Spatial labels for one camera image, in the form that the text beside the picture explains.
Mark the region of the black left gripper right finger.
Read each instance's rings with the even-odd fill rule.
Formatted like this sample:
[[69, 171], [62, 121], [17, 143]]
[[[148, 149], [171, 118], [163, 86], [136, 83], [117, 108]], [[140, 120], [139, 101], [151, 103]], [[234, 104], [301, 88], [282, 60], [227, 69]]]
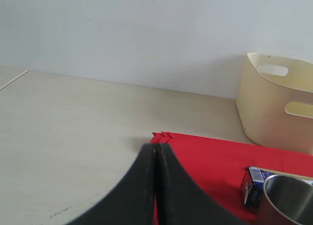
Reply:
[[244, 225], [208, 196], [185, 171], [168, 144], [157, 144], [155, 162], [156, 224]]

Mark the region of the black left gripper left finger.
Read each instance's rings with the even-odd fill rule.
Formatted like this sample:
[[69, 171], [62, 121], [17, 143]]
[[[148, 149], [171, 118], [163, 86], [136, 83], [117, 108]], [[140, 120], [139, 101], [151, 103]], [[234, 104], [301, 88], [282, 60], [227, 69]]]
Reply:
[[152, 225], [156, 145], [143, 144], [118, 184], [69, 225]]

